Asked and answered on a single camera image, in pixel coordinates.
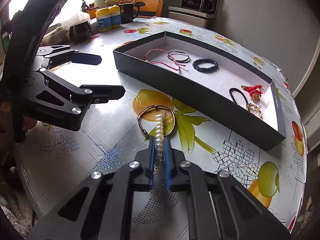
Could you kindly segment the black mug with spoon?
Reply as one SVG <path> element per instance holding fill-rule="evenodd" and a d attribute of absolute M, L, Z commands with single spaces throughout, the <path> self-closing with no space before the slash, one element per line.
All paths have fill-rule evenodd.
<path fill-rule="evenodd" d="M 136 0 L 122 1 L 118 4 L 120 7 L 120 22 L 121 24 L 127 24 L 132 22 L 139 16 L 140 7 L 135 3 Z"/>

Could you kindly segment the fruit pattern tablecloth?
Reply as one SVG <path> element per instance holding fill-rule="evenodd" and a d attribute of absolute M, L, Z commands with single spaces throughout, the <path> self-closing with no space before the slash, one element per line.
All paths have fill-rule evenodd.
<path fill-rule="evenodd" d="M 169 94 L 116 68 L 113 51 L 168 31 L 220 48 L 274 82 L 285 139 L 265 151 Z M 282 71 L 267 59 L 218 33 L 153 18 L 105 33 L 82 53 L 99 65 L 67 62 L 49 69 L 81 85 L 123 86 L 119 100 L 91 104 L 78 131 L 39 121 L 17 146 L 25 190 L 38 209 L 30 239 L 291 239 L 306 173 L 304 128 Z M 164 161 L 155 156 L 151 190 L 135 190 L 136 153 L 149 146 L 137 114 L 167 105 L 176 126 L 171 147 L 184 153 L 186 191 L 167 187 Z"/>

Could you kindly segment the black jewelry box tray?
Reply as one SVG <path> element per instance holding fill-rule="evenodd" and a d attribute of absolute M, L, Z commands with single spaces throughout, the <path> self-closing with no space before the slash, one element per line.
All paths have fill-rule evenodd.
<path fill-rule="evenodd" d="M 171 69 L 165 51 L 180 50 L 190 62 L 179 71 Z M 165 92 L 238 133 L 265 151 L 285 137 L 284 117 L 274 82 L 251 64 L 220 48 L 164 31 L 133 41 L 113 51 L 116 68 L 135 79 Z M 192 62 L 211 59 L 218 68 L 212 73 L 196 71 Z M 258 105 L 263 120 L 245 109 L 239 98 L 233 102 L 229 90 L 241 85 L 263 85 Z"/>

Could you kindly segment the grey cabinet under coffee machine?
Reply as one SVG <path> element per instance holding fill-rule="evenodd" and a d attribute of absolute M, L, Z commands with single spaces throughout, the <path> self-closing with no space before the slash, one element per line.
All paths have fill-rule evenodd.
<path fill-rule="evenodd" d="M 215 15 L 180 7 L 168 7 L 168 17 L 205 29 L 210 29 L 215 19 Z"/>

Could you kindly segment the red bead gold charm jewelry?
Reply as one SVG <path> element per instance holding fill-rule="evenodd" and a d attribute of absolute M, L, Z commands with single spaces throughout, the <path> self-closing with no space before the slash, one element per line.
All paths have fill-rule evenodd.
<path fill-rule="evenodd" d="M 253 102 L 259 102 L 264 91 L 263 85 L 260 84 L 253 86 L 241 85 L 241 88 L 249 93 L 249 96 Z"/>

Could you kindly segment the gold wire bangle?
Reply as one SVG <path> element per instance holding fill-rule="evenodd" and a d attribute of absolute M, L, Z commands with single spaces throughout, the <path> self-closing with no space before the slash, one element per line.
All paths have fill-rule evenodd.
<path fill-rule="evenodd" d="M 142 119 L 149 122 L 154 122 L 156 126 L 153 130 L 148 130 L 143 126 Z M 137 122 L 140 131 L 146 138 L 170 136 L 176 126 L 176 117 L 171 107 L 167 105 L 150 105 L 146 106 L 137 114 Z"/>

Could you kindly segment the pearl hair clip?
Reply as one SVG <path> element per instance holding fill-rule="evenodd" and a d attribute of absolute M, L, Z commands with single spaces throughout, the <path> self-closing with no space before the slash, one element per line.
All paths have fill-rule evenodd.
<path fill-rule="evenodd" d="M 156 115 L 156 152 L 160 161 L 164 161 L 164 112 L 160 111 Z"/>

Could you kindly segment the yellow lid bottle rear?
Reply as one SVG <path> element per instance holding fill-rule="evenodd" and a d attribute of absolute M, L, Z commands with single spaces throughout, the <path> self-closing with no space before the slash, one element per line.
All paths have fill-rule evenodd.
<path fill-rule="evenodd" d="M 120 7 L 113 5 L 108 8 L 110 11 L 111 28 L 117 28 L 121 25 Z"/>

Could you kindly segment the dark round cup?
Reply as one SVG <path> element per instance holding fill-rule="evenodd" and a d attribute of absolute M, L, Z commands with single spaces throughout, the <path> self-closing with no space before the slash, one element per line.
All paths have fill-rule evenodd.
<path fill-rule="evenodd" d="M 71 25 L 69 28 L 69 38 L 72 42 L 84 42 L 89 39 L 91 33 L 91 25 L 88 21 Z"/>

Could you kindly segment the silver bangle pair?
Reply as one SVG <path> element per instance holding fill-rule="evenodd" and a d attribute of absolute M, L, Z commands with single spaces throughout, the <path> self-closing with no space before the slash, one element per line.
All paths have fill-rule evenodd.
<path fill-rule="evenodd" d="M 168 59 L 175 60 L 178 63 L 188 63 L 190 61 L 190 56 L 183 51 L 172 50 L 168 52 Z"/>

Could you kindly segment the yellow lid bottle front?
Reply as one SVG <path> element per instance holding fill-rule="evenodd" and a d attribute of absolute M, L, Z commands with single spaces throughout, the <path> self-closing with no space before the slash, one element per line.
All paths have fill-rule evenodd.
<path fill-rule="evenodd" d="M 95 15 L 97 20 L 97 29 L 99 32 L 104 32 L 111 29 L 111 13 L 108 8 L 98 9 Z"/>

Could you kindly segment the wooden chair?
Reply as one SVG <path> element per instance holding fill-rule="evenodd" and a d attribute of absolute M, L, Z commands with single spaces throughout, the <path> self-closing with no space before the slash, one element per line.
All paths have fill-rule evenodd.
<path fill-rule="evenodd" d="M 138 5 L 140 18 L 161 17 L 164 3 L 162 0 L 126 0 L 124 2 Z"/>

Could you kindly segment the yellow lid bottle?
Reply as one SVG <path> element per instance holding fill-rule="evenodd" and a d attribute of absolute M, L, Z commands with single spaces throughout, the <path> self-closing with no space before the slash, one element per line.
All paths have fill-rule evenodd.
<path fill-rule="evenodd" d="M 111 13 L 108 8 L 98 9 L 95 15 L 97 20 L 97 29 L 99 32 L 104 32 L 111 29 Z"/>
<path fill-rule="evenodd" d="M 113 5 L 108 8 L 110 11 L 111 28 L 117 28 L 121 25 L 120 7 Z"/>

